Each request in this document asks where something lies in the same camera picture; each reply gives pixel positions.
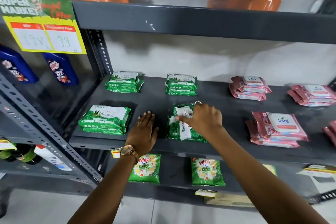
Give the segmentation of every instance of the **hand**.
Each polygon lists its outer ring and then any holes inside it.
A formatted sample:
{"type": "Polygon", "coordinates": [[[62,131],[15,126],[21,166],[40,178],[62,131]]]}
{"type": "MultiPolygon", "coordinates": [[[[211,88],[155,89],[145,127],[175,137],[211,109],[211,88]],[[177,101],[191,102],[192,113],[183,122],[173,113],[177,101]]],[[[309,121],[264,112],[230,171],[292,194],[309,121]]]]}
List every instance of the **hand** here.
{"type": "Polygon", "coordinates": [[[159,128],[156,127],[152,132],[154,120],[155,115],[150,111],[144,113],[142,117],[137,118],[128,134],[125,145],[132,145],[139,156],[149,153],[156,142],[159,128]]]}
{"type": "Polygon", "coordinates": [[[213,106],[201,104],[199,102],[195,103],[192,118],[176,116],[175,119],[187,123],[206,139],[213,133],[216,133],[219,129],[223,129],[221,112],[213,106]]]}

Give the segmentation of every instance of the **tile grout line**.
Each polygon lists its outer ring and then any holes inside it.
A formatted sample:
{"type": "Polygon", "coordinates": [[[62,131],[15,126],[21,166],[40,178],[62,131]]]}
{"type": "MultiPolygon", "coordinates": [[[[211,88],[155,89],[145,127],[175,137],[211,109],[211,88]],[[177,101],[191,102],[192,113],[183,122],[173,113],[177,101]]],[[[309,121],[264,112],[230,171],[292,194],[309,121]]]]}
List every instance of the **tile grout line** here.
{"type": "Polygon", "coordinates": [[[154,205],[155,205],[155,199],[154,199],[154,203],[153,203],[152,218],[150,219],[150,224],[152,224],[152,221],[153,221],[154,205]]]}

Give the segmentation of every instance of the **forearm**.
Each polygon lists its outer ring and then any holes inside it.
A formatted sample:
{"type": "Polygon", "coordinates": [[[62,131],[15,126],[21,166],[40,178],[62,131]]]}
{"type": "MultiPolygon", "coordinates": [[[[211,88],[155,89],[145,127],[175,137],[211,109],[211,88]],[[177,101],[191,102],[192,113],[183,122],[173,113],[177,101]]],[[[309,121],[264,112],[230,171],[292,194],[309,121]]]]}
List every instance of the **forearm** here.
{"type": "Polygon", "coordinates": [[[219,129],[209,138],[268,223],[327,223],[301,196],[219,129]]]}
{"type": "Polygon", "coordinates": [[[132,155],[120,157],[68,224],[111,224],[135,164],[136,159],[132,155]]]}

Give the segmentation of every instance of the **tile floor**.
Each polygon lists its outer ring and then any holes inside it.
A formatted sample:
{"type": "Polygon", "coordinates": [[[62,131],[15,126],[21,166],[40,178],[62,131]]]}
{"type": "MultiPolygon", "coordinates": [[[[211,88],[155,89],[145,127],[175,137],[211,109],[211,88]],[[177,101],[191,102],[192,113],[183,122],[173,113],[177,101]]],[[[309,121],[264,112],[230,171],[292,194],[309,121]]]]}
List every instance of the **tile floor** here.
{"type": "MultiPolygon", "coordinates": [[[[326,184],[335,188],[336,183],[326,184]]],[[[84,196],[15,189],[7,214],[0,224],[66,224],[84,196]]],[[[331,224],[336,224],[336,200],[315,206],[331,224]]],[[[114,224],[231,224],[266,223],[259,213],[124,197],[114,224]]]]}

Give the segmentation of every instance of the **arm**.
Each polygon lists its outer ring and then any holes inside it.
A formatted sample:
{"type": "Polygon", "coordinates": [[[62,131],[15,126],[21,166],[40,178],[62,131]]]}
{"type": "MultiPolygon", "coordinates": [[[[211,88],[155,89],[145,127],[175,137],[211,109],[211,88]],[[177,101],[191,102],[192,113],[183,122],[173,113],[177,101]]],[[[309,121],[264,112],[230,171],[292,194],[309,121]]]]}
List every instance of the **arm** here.
{"type": "MultiPolygon", "coordinates": [[[[154,114],[144,113],[129,132],[125,145],[132,145],[139,156],[147,154],[156,142],[159,128],[155,128],[152,132],[154,120],[154,114]]],[[[136,163],[137,160],[133,155],[121,156],[103,181],[71,217],[68,224],[111,224],[136,163]]]]}
{"type": "Polygon", "coordinates": [[[230,137],[222,126],[219,110],[196,103],[192,118],[176,119],[190,125],[218,151],[268,223],[327,223],[301,196],[230,137]]]}

